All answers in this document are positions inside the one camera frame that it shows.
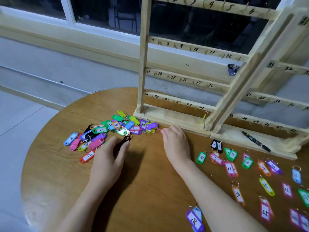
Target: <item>wooden tabletop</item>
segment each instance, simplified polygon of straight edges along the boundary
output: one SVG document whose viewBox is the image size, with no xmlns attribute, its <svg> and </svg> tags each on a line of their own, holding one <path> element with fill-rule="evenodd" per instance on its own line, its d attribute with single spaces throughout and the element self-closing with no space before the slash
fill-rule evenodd
<svg viewBox="0 0 309 232">
<path fill-rule="evenodd" d="M 155 98 L 145 98 L 145 102 L 203 117 L 202 111 L 179 104 Z M 75 101 L 45 125 L 28 151 L 22 172 L 21 195 L 25 202 L 26 216 L 33 227 L 43 232 L 55 230 L 88 183 L 93 160 L 80 164 L 79 158 L 84 152 L 71 152 L 63 145 L 70 132 L 85 130 L 92 122 L 111 119 L 117 110 L 132 115 L 136 104 L 137 88 L 99 91 Z M 244 125 L 233 120 L 228 122 Z M 121 137 L 109 132 L 108 139 L 113 135 Z M 191 133 L 187 133 L 187 137 L 193 159 L 196 159 L 199 152 L 207 151 L 204 164 L 198 167 L 234 199 L 231 186 L 234 179 L 227 175 L 224 166 L 213 164 L 209 159 L 211 140 Z M 224 144 L 223 147 L 238 152 L 239 156 L 234 163 L 239 172 L 236 180 L 245 200 L 244 209 L 269 231 L 298 231 L 290 223 L 289 208 L 298 208 L 300 212 L 309 210 L 297 192 L 297 189 L 304 188 L 292 180 L 291 170 L 293 165 L 301 166 L 303 185 L 309 187 L 309 148 L 303 148 L 298 153 L 297 161 L 268 155 L 284 171 L 283 175 L 263 176 L 275 191 L 276 195 L 272 197 L 262 188 L 259 176 L 263 173 L 257 167 L 257 160 L 267 154 L 230 144 Z M 248 170 L 241 166 L 243 152 L 249 153 L 254 160 Z M 291 185 L 292 199 L 284 196 L 282 182 Z M 258 195 L 266 197 L 270 202 L 274 212 L 270 222 L 260 216 Z M 195 204 L 195 199 L 165 155 L 162 135 L 134 135 L 120 179 L 99 207 L 93 231 L 192 231 L 185 212 Z M 206 230 L 210 231 L 205 219 L 203 222 Z"/>
</svg>

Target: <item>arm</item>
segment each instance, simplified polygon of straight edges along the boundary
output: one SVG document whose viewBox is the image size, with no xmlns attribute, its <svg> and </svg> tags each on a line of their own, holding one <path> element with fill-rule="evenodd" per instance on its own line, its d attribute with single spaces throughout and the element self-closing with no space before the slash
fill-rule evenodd
<svg viewBox="0 0 309 232">
<path fill-rule="evenodd" d="M 112 137 L 108 143 L 98 148 L 90 173 L 90 180 L 85 190 L 69 211 L 57 232 L 88 232 L 91 231 L 95 213 L 104 196 L 120 176 L 126 150 L 130 142 L 125 142 L 116 159 L 113 149 L 121 140 Z"/>
<path fill-rule="evenodd" d="M 161 132 L 169 161 L 193 194 L 212 232 L 267 231 L 191 161 L 188 141 L 180 127 L 171 126 Z"/>
</svg>

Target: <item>hand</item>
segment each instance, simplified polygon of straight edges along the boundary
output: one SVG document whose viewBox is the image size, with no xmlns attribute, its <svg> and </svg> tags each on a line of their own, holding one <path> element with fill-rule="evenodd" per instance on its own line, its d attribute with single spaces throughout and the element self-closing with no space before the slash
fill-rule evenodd
<svg viewBox="0 0 309 232">
<path fill-rule="evenodd" d="M 119 142 L 121 142 L 120 138 L 111 137 L 106 144 L 100 146 L 95 152 L 88 185 L 96 191 L 107 192 L 120 176 L 130 142 L 122 144 L 117 158 L 114 159 L 113 150 Z"/>
<path fill-rule="evenodd" d="M 179 126 L 172 125 L 169 128 L 162 129 L 161 133 L 166 156 L 175 169 L 179 165 L 191 161 L 187 137 Z"/>
</svg>

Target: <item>tiled floor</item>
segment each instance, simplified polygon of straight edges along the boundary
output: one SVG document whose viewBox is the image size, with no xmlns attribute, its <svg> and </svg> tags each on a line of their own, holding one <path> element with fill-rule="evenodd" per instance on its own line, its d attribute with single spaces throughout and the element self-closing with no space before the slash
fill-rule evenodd
<svg viewBox="0 0 309 232">
<path fill-rule="evenodd" d="M 33 232 L 20 197 L 27 151 L 57 110 L 0 91 L 0 232 Z"/>
</svg>

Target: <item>forearm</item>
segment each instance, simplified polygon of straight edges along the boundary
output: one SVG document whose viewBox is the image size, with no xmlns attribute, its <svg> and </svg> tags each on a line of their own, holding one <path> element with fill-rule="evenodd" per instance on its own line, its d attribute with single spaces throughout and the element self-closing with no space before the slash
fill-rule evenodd
<svg viewBox="0 0 309 232">
<path fill-rule="evenodd" d="M 267 231 L 204 175 L 192 161 L 187 161 L 175 169 L 199 204 L 212 232 Z"/>
<path fill-rule="evenodd" d="M 95 189 L 88 184 L 61 222 L 57 232 L 90 232 L 95 213 L 108 189 Z"/>
</svg>

